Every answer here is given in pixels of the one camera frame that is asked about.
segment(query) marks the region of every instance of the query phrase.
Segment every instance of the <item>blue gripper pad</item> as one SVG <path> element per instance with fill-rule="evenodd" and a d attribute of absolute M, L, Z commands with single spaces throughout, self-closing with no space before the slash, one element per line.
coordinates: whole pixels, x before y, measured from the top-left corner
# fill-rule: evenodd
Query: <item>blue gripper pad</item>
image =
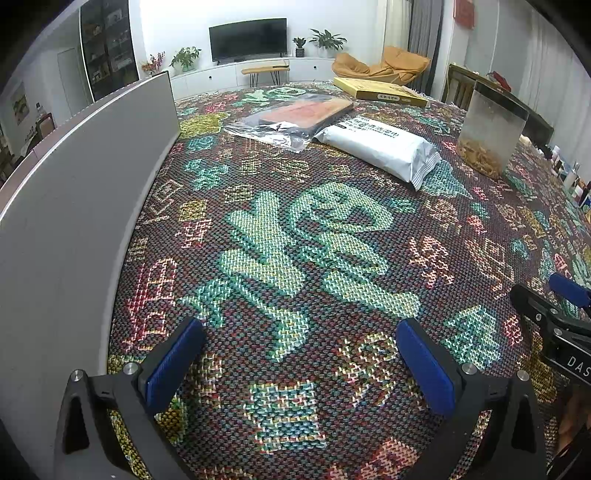
<path fill-rule="evenodd" d="M 562 298 L 568 300 L 577 307 L 585 308 L 589 307 L 591 304 L 589 292 L 584 287 L 572 280 L 569 280 L 566 277 L 563 277 L 559 273 L 553 273 L 550 275 L 548 283 L 550 284 L 550 288 L 553 292 L 557 293 Z"/>
<path fill-rule="evenodd" d="M 205 343 L 203 326 L 196 319 L 188 320 L 187 326 L 180 335 L 176 336 L 175 333 L 177 332 L 173 332 L 166 342 L 154 348 L 162 346 L 164 349 L 167 347 L 167 352 L 145 382 L 146 410 L 151 415 L 156 415 L 168 408 L 190 365 Z M 158 352 L 152 350 L 148 357 L 152 353 L 158 355 Z"/>
<path fill-rule="evenodd" d="M 406 320 L 396 328 L 396 344 L 431 410 L 450 417 L 456 408 L 453 383 Z"/>

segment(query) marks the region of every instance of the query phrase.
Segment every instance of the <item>potted plant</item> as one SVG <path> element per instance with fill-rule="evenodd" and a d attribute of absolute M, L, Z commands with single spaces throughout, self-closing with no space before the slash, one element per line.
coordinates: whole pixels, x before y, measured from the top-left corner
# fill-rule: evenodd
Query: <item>potted plant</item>
<path fill-rule="evenodd" d="M 170 66 L 174 67 L 177 64 L 181 65 L 183 67 L 183 72 L 188 72 L 189 70 L 194 70 L 195 65 L 193 64 L 193 62 L 199 58 L 200 51 L 201 51 L 200 48 L 183 47 L 174 56 L 173 61 L 170 63 Z"/>
<path fill-rule="evenodd" d="M 336 54 L 338 50 L 343 50 L 343 45 L 347 42 L 344 37 L 339 37 L 339 34 L 333 35 L 328 30 L 320 32 L 311 28 L 314 32 L 314 36 L 310 39 L 310 42 L 318 45 L 320 56 L 331 57 Z"/>
<path fill-rule="evenodd" d="M 150 55 L 150 61 L 142 63 L 142 70 L 150 76 L 158 73 L 160 67 L 162 67 L 162 62 L 164 61 L 164 53 L 165 52 L 163 51 L 158 53 L 158 58 L 154 58 L 154 55 Z"/>
<path fill-rule="evenodd" d="M 296 37 L 293 39 L 293 43 L 295 43 L 295 56 L 297 58 L 302 58 L 304 56 L 304 45 L 306 44 L 305 38 Z"/>

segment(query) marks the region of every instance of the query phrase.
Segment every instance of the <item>orange armchair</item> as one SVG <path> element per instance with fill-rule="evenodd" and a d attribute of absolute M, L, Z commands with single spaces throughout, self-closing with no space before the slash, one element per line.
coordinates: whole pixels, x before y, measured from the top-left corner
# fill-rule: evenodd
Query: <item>orange armchair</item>
<path fill-rule="evenodd" d="M 332 70 L 339 77 L 377 80 L 406 85 L 428 67 L 430 60 L 398 47 L 385 47 L 382 61 L 368 66 L 348 53 L 339 53 Z"/>

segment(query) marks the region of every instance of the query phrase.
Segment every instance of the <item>black jar lid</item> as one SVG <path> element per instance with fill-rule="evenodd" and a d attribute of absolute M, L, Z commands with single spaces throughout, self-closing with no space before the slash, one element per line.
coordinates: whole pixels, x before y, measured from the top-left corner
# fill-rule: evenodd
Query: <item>black jar lid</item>
<path fill-rule="evenodd" d="M 474 90 L 484 95 L 489 100 L 501 105 L 505 110 L 509 110 L 512 114 L 518 116 L 519 118 L 527 121 L 530 113 L 523 108 L 521 105 L 515 103 L 514 100 L 509 98 L 505 91 L 499 87 L 498 90 L 490 88 L 488 85 L 485 85 L 481 82 L 476 82 L 476 86 Z"/>

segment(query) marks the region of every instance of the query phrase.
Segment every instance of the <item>door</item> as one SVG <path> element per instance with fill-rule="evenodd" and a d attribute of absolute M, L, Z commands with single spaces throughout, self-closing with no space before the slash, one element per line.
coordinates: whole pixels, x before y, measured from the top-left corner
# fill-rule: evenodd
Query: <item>door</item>
<path fill-rule="evenodd" d="M 57 54 L 57 65 L 60 69 L 61 84 L 64 87 L 68 107 L 74 116 L 88 106 L 76 49 L 71 48 Z"/>

